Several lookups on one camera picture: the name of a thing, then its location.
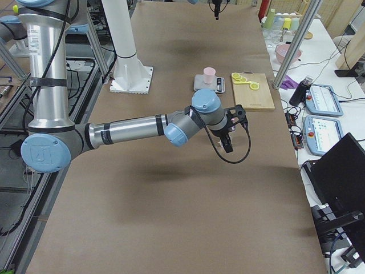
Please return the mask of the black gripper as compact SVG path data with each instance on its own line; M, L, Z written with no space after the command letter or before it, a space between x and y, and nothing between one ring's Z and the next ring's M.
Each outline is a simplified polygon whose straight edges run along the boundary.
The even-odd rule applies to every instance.
M219 20L220 14L225 10L225 7L222 7L223 0L208 0L208 5L210 10L214 13L215 20Z
M214 136L219 137L219 139L222 141L224 145L223 149L225 150L225 152L231 153L233 152L233 146L229 145L228 140L226 139L226 136L229 132L228 128L230 127L228 126L228 119L226 114L219 123L210 125L210 131Z

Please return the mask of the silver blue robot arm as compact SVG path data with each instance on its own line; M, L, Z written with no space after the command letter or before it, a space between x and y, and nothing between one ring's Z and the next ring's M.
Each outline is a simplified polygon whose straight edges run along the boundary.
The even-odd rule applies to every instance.
M86 151L129 140L165 136L182 146L202 128L209 136L217 136L226 152L232 152L233 116L207 88L193 94L190 106L172 114L75 124L68 110L65 36L67 31L89 29L86 2L19 1L18 12L18 22L26 25L34 108L21 156L34 170L57 172Z

